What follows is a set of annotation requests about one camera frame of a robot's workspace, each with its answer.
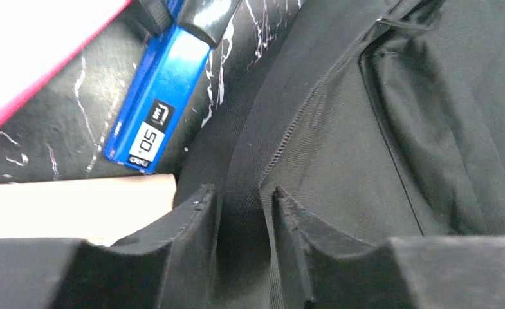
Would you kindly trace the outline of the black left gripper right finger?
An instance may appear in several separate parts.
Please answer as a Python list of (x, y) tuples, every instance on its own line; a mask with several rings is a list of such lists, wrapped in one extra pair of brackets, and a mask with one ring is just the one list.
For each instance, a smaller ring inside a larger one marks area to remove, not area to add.
[(505, 308), (505, 237), (390, 238), (372, 246), (273, 193), (286, 308)]

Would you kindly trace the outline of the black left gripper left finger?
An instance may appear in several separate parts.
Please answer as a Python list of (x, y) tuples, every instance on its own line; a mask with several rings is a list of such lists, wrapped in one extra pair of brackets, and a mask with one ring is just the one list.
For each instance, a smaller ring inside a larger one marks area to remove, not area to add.
[(204, 185), (111, 247), (0, 239), (0, 308), (206, 308), (216, 238), (217, 195)]

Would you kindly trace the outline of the black student backpack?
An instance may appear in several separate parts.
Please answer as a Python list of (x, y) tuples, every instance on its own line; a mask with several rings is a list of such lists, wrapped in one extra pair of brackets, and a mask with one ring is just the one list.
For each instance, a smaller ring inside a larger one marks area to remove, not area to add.
[(335, 229), (505, 237), (505, 1), (308, 1), (195, 137), (221, 208), (208, 308), (286, 308), (273, 193)]

